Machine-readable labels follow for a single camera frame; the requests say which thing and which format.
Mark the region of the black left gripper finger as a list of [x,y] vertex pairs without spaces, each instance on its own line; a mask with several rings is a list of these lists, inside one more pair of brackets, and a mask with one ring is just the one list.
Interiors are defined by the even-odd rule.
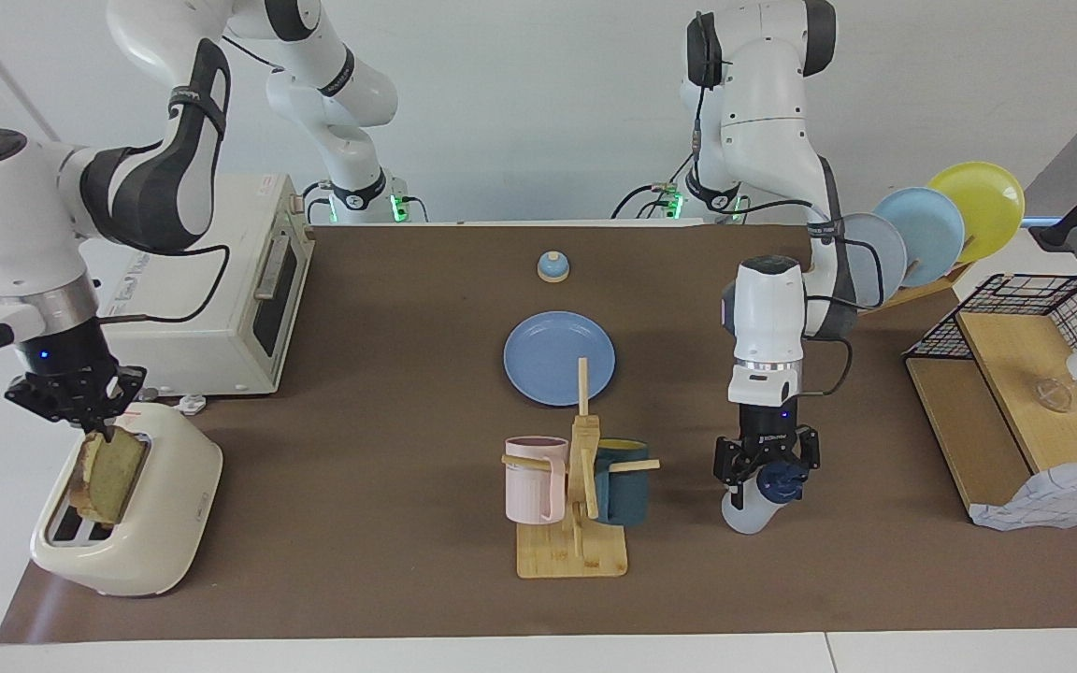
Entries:
[[811,476],[813,469],[821,467],[820,438],[819,431],[807,424],[796,427],[798,455],[797,455],[797,481],[800,487]]
[[742,439],[715,439],[712,474],[729,491],[726,503],[736,510],[742,510],[744,482],[747,481],[747,451]]

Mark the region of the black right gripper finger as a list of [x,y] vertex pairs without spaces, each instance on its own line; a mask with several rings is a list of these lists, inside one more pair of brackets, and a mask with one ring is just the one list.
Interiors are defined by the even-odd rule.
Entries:
[[94,371],[52,376],[25,371],[6,387],[4,397],[48,422],[68,422],[87,435],[98,432],[111,439],[107,384],[108,379]]
[[118,365],[97,394],[97,430],[108,432],[108,426],[132,404],[144,387],[146,367]]

